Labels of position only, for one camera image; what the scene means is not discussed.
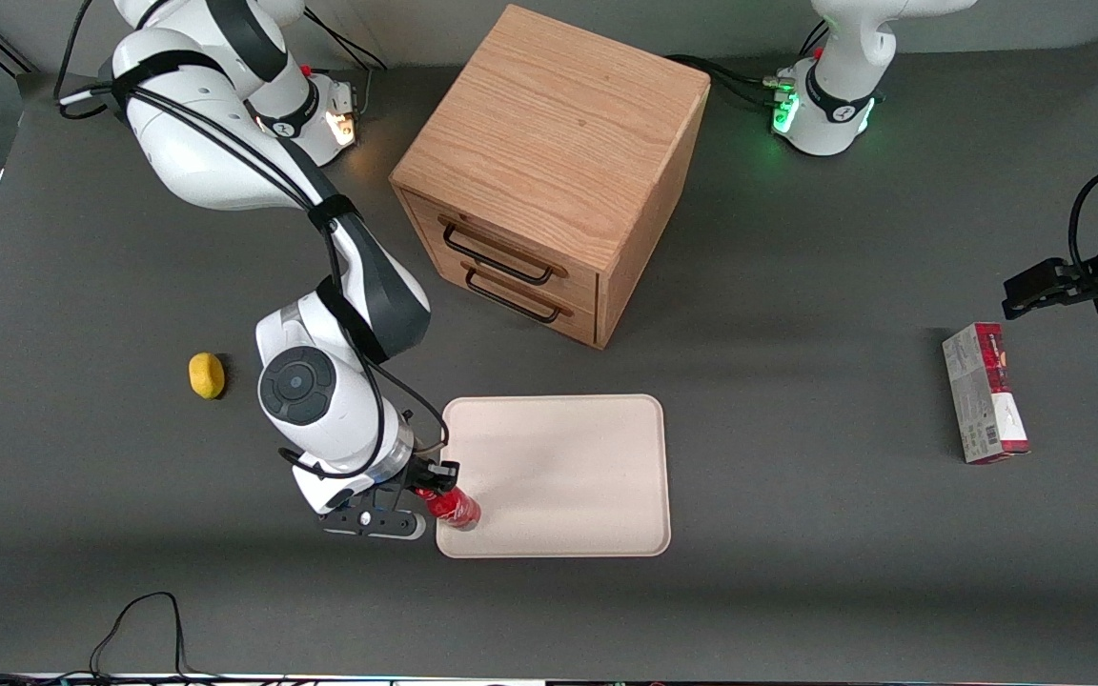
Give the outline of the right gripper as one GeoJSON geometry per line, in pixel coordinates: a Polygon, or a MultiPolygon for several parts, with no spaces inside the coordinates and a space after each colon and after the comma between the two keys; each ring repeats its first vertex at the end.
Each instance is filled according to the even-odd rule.
{"type": "Polygon", "coordinates": [[[333,464],[316,456],[300,456],[293,466],[296,487],[321,517],[328,535],[360,535],[416,541],[427,524],[415,511],[397,511],[401,491],[418,496],[442,496],[458,483],[455,461],[380,456],[369,466],[366,457],[357,464],[333,464]]]}

